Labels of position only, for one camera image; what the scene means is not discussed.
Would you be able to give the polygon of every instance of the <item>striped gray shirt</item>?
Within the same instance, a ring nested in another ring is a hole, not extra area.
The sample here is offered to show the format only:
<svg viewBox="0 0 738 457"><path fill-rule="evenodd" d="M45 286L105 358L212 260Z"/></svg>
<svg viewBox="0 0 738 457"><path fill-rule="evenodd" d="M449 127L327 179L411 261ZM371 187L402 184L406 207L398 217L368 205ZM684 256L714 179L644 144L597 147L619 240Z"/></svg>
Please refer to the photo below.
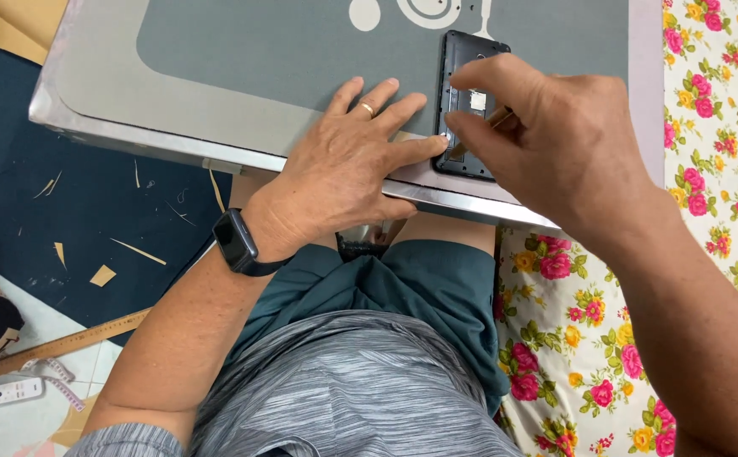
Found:
<svg viewBox="0 0 738 457"><path fill-rule="evenodd" d="M188 452L218 456L520 457L459 354L419 319L337 311L258 341L218 380ZM177 457L171 433L120 424L67 457Z"/></svg>

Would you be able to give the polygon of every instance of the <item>watch face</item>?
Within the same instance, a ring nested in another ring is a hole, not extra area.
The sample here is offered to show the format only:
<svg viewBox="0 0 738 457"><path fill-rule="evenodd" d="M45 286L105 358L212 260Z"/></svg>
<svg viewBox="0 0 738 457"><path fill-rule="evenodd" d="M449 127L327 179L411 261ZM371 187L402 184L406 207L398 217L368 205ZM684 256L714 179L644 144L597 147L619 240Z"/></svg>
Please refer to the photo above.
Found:
<svg viewBox="0 0 738 457"><path fill-rule="evenodd" d="M236 233L231 217L222 217L214 226L214 234L222 249L222 254L228 261L241 259L247 252L247 248Z"/></svg>

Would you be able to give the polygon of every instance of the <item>white remote control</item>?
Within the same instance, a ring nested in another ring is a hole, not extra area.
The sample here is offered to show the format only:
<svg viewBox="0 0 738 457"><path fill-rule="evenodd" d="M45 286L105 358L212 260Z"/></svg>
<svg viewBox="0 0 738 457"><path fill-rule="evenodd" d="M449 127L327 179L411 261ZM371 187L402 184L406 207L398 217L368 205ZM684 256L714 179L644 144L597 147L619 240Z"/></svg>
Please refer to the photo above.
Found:
<svg viewBox="0 0 738 457"><path fill-rule="evenodd" d="M18 382L9 382L0 385L0 405L20 400L32 399L45 392L45 381L33 377Z"/></svg>

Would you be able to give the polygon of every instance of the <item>gold ring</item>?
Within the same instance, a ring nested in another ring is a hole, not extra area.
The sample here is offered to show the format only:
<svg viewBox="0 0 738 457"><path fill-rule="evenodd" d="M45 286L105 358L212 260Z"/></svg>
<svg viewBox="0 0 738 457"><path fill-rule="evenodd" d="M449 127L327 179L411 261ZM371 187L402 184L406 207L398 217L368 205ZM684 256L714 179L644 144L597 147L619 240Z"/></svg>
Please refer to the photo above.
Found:
<svg viewBox="0 0 738 457"><path fill-rule="evenodd" d="M369 115L371 116L371 118L374 119L374 108L370 107L368 103L363 103L363 102L361 102L361 106L367 109L369 111Z"/></svg>

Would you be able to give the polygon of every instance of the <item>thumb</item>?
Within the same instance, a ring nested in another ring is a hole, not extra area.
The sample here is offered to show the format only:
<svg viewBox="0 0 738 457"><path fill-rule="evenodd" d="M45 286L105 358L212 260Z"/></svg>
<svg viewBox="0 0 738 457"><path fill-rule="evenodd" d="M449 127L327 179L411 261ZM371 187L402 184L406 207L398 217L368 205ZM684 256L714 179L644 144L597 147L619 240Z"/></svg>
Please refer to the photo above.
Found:
<svg viewBox="0 0 738 457"><path fill-rule="evenodd" d="M506 170L521 153L521 148L496 132L481 116L465 111L445 115L445 124L491 171Z"/></svg>
<svg viewBox="0 0 738 457"><path fill-rule="evenodd" d="M380 199L379 210L380 214L383 215L381 219L386 220L408 219L417 213L417 207L414 203L402 198L386 197L385 195Z"/></svg>

